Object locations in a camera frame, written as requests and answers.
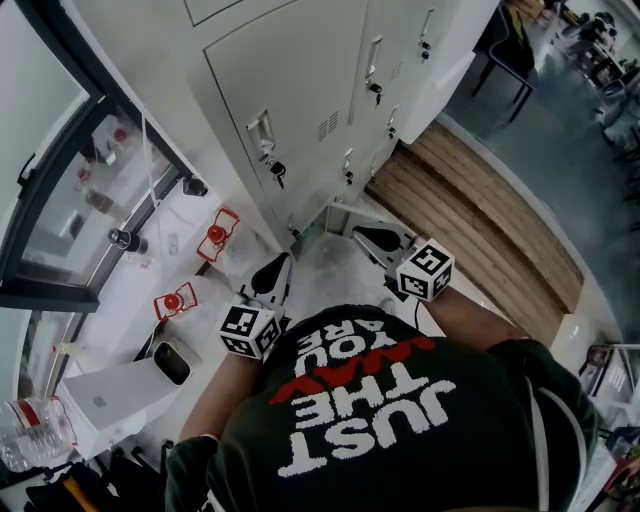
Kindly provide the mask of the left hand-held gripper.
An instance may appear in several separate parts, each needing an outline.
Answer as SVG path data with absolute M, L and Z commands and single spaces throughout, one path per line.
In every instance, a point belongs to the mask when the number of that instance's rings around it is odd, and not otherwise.
M 260 299 L 235 292 L 222 308 L 219 338 L 229 353 L 264 359 L 275 348 L 289 321 L 284 302 L 291 268 L 289 253 L 274 256 L 251 278 L 254 295 Z

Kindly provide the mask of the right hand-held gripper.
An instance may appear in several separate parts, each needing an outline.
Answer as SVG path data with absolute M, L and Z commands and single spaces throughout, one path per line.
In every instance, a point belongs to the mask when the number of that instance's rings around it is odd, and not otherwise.
M 353 239 L 383 268 L 401 254 L 388 272 L 401 293 L 433 301 L 451 281 L 455 257 L 434 238 L 414 244 L 415 237 L 399 225 L 369 223 L 355 226 Z

